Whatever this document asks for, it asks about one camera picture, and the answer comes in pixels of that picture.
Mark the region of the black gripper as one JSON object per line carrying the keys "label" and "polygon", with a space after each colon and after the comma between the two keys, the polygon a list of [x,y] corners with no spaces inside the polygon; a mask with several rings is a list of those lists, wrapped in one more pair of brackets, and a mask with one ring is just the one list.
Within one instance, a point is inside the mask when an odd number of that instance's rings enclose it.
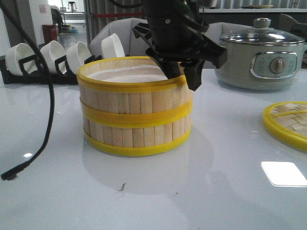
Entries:
{"label": "black gripper", "polygon": [[226,48],[206,36],[209,24],[199,14],[198,0],[143,0],[148,32],[140,36],[149,44],[149,56],[168,79],[180,76],[179,65],[190,90],[201,86],[205,61],[220,68],[227,61]]}

